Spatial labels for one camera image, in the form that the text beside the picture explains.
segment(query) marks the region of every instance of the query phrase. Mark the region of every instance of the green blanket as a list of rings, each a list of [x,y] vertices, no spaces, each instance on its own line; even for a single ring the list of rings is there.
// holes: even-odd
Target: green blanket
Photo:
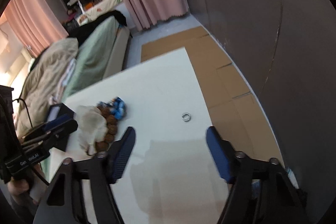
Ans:
[[[62,102],[70,95],[102,80],[116,40],[119,23],[114,17],[102,22],[78,50],[76,68]]]

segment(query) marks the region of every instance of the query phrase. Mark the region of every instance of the brown comforter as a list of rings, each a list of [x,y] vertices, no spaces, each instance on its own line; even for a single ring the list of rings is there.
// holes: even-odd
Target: brown comforter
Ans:
[[[59,79],[71,59],[76,57],[77,52],[78,41],[76,38],[65,38],[55,42],[41,56],[39,63],[28,75],[21,98],[27,103],[33,126],[44,122],[50,107],[48,99],[55,94]],[[21,101],[15,126],[19,138],[31,128],[27,111]]]

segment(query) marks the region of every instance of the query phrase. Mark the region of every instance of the black cable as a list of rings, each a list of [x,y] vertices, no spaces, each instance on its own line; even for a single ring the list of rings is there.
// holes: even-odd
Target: black cable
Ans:
[[[4,114],[5,114],[5,121],[6,121],[6,124],[7,124],[7,128],[9,130],[9,133],[11,134],[17,148],[20,150],[21,152],[21,155],[22,157],[24,158],[24,160],[27,162],[28,166],[30,167],[30,169],[35,173],[35,175],[40,179],[42,180],[42,182],[44,184],[46,184],[47,186],[49,185],[49,182],[47,182],[45,180],[45,178],[32,166],[32,164],[30,163],[27,155],[25,154],[25,152],[23,151],[18,139],[17,139],[17,136],[16,136],[16,133],[15,133],[15,128],[14,128],[14,124],[13,123],[10,123],[9,121],[11,120],[11,117],[9,115],[9,112],[8,112],[8,107],[6,105],[6,102],[5,100],[2,98],[1,94],[0,94],[0,105],[4,111]]]
[[[22,99],[22,98],[17,98],[17,99],[14,99],[12,102],[14,102],[14,101],[19,102],[19,100],[23,101],[23,103],[25,104],[25,107],[26,107],[26,110],[27,110],[27,114],[28,114],[28,118],[29,118],[29,122],[30,122],[30,126],[31,126],[31,128],[33,128],[33,124],[32,124],[32,121],[31,121],[31,119],[30,119],[30,115],[29,115],[28,107],[27,107],[27,104],[26,104],[25,100]]]

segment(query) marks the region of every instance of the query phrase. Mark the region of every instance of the silver ring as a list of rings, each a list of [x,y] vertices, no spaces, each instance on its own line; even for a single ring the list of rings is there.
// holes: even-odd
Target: silver ring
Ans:
[[[188,121],[191,120],[191,115],[189,113],[187,113],[187,112],[183,113],[182,114],[182,119],[183,119],[183,121],[188,122]]]

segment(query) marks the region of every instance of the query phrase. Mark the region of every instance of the desk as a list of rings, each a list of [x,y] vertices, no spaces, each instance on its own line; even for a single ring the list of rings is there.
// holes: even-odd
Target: desk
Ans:
[[[127,104],[118,125],[120,138],[128,126],[137,137],[124,176],[112,185],[126,224],[217,223],[228,190],[218,175],[205,141],[209,113],[185,48],[151,59],[82,90],[66,100],[74,111],[115,96]],[[191,120],[184,122],[182,114]],[[51,151],[50,177],[62,160],[87,158],[77,132],[70,135],[67,152]],[[84,194],[89,221],[96,219]]]

